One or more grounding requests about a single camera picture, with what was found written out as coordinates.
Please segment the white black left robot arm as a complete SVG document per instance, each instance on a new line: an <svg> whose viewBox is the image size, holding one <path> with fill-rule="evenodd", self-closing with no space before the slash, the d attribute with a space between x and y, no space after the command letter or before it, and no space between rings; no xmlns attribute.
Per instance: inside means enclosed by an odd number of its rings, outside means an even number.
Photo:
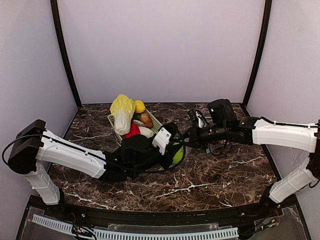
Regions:
<svg viewBox="0 0 320 240"><path fill-rule="evenodd" d="M63 190L57 187L44 169L43 162L58 164L82 172L105 183L124 182L139 174L156 174L152 167L168 171L180 145L173 143L165 127L151 138L137 134L124 138L113 152L93 150L63 138L46 129L37 119L19 132L4 152L3 162L15 173L23 175L47 206L64 202Z"/></svg>

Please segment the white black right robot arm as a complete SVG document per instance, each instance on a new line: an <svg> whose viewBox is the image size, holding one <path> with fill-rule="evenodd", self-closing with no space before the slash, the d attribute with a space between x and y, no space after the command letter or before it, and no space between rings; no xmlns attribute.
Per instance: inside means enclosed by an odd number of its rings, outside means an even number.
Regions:
<svg viewBox="0 0 320 240"><path fill-rule="evenodd" d="M230 141L243 145L273 145L299 149L309 156L286 177L269 186L261 200L279 204L290 195L312 183L320 181L320 124L287 123L261 117L244 117L241 120L228 99L218 99L207 105L212 124L198 110L188 115L192 126L183 134L188 146L208 149L217 141Z"/></svg>

